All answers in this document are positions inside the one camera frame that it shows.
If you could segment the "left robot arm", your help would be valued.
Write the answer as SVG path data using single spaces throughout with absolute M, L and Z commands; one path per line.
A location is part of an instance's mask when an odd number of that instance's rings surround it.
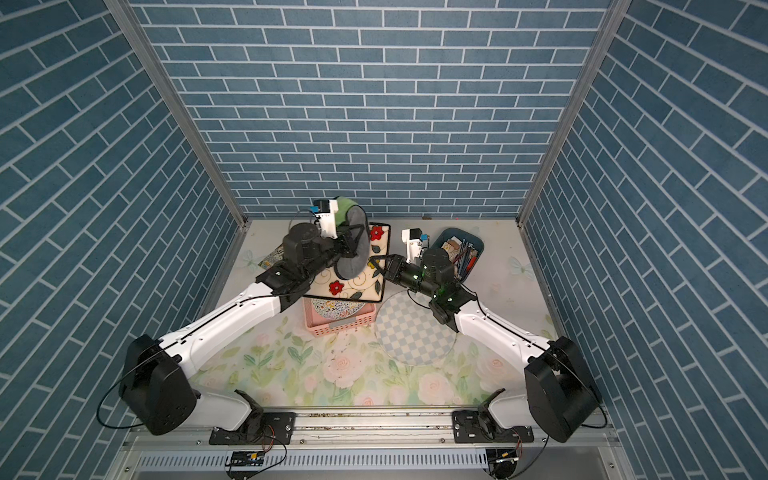
M 251 396 L 242 390 L 195 389 L 190 377 L 240 335 L 301 299 L 325 269 L 358 276 L 369 257 L 368 221 L 348 219 L 335 238 L 324 236 L 313 223 L 300 223 L 282 246 L 282 259 L 229 302 L 159 339 L 142 335 L 130 343 L 119 396 L 151 434 L 180 426 L 256 434 L 263 409 Z

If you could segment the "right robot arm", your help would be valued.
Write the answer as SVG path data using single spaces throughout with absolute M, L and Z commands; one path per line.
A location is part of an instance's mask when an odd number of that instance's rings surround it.
M 489 437 L 537 426 L 564 443 L 600 407 L 601 394 L 577 345 L 563 336 L 535 335 L 493 314 L 455 276 L 444 250 L 425 250 L 417 264 L 396 254 L 374 255 L 370 262 L 386 280 L 427 296 L 439 323 L 484 344 L 524 376 L 524 394 L 500 389 L 479 408 Z

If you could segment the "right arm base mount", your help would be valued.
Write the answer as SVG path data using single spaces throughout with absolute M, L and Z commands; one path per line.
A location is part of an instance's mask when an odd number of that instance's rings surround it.
M 476 409 L 452 412 L 454 441 L 457 444 L 470 443 L 531 443 L 534 441 L 530 425 L 504 427 L 491 414 L 490 405 L 505 393 L 501 388 L 491 394 Z

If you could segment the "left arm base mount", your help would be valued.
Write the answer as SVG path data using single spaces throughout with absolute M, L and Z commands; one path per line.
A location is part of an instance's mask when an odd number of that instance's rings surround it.
M 246 392 L 236 389 L 235 393 L 248 403 L 248 416 L 237 429 L 215 427 L 209 438 L 210 445 L 255 445 L 272 438 L 275 442 L 290 444 L 297 418 L 295 412 L 265 411 Z

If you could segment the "blue checkered round plate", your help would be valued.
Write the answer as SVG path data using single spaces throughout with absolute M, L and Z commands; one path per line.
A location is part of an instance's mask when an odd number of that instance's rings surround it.
M 375 333 L 394 360 L 410 366 L 432 365 L 453 349 L 457 333 L 434 318 L 427 301 L 425 295 L 402 291 L 382 304 Z

